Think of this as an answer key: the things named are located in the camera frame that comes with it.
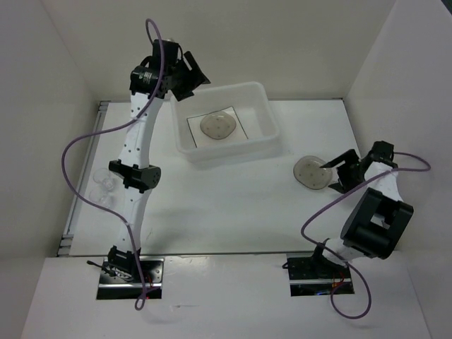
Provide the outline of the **small clear glass cup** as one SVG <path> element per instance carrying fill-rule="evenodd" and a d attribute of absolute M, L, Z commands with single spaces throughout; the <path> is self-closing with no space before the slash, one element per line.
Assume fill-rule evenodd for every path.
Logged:
<path fill-rule="evenodd" d="M 100 168 L 93 174 L 95 187 L 90 191 L 89 201 L 103 208 L 113 209 L 114 191 L 117 187 L 114 175 L 106 168 Z"/>

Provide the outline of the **clear glass dish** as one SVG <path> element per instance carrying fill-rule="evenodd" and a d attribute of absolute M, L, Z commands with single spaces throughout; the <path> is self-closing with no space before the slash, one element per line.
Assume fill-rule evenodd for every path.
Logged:
<path fill-rule="evenodd" d="M 234 117 L 224 111 L 212 112 L 202 118 L 201 131 L 209 138 L 223 140 L 237 127 Z"/>
<path fill-rule="evenodd" d="M 321 190 L 326 188 L 333 179 L 330 168 L 323 168 L 326 164 L 319 157 L 308 155 L 300 158 L 293 167 L 295 179 L 306 188 Z"/>

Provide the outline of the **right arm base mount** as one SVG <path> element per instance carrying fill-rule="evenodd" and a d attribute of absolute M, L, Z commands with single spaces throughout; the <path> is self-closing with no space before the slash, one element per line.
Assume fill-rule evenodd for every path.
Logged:
<path fill-rule="evenodd" d="M 287 271 L 292 297 L 329 295 L 335 288 L 336 295 L 355 293 L 348 268 L 314 255 L 289 255 L 282 269 Z"/>

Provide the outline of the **translucent white plastic bin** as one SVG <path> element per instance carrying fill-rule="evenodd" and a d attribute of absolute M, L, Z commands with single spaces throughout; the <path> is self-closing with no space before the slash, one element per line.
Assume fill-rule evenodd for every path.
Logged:
<path fill-rule="evenodd" d="M 195 90 L 170 99 L 177 150 L 192 163 L 280 146 L 280 126 L 264 86 L 256 81 Z"/>

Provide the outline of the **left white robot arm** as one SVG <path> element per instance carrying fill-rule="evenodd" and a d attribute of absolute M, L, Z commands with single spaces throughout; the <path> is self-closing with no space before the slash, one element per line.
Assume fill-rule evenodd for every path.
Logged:
<path fill-rule="evenodd" d="M 171 91 L 182 101 L 194 95 L 194 90 L 209 84 L 193 54 L 166 57 L 162 81 L 158 81 L 160 56 L 148 56 L 131 72 L 131 116 L 133 124 L 127 128 L 124 146 L 116 160 L 109 162 L 109 170 L 123 180 L 126 230 L 120 232 L 117 243 L 107 255 L 109 266 L 124 282 L 139 278 L 141 265 L 135 256 L 141 250 L 141 226 L 145 207 L 152 190 L 161 179 L 161 169 L 151 165 L 150 142 L 157 114 L 165 95 Z"/>

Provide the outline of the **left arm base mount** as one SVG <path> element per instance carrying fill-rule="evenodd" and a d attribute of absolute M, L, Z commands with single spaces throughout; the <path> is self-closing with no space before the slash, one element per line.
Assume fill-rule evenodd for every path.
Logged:
<path fill-rule="evenodd" d="M 140 260 L 147 290 L 146 299 L 161 299 L 164 258 L 142 256 Z M 102 263 L 94 261 L 86 261 L 86 263 L 100 269 L 97 300 L 136 299 L 141 295 L 143 286 L 138 272 L 133 275 L 122 273 L 119 269 L 111 267 L 107 259 Z"/>

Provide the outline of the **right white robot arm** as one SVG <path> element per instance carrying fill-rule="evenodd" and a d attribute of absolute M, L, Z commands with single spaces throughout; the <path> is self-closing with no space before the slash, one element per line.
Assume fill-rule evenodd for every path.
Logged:
<path fill-rule="evenodd" d="M 377 141 L 362 159 L 354 150 L 348 150 L 324 165 L 337 169 L 338 181 L 329 187 L 342 195 L 372 177 L 376 179 L 367 185 L 339 238 L 326 239 L 316 247 L 309 261 L 309 269 L 316 277 L 326 277 L 334 264 L 345 267 L 356 258 L 386 259 L 392 254 L 414 213 L 398 192 L 393 149 Z"/>

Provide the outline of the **square white black-rimmed plate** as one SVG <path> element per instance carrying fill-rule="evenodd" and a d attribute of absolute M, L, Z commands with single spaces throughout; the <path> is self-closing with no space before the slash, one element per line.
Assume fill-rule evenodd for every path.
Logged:
<path fill-rule="evenodd" d="M 229 145 L 249 140 L 233 106 L 186 119 L 197 148 Z"/>

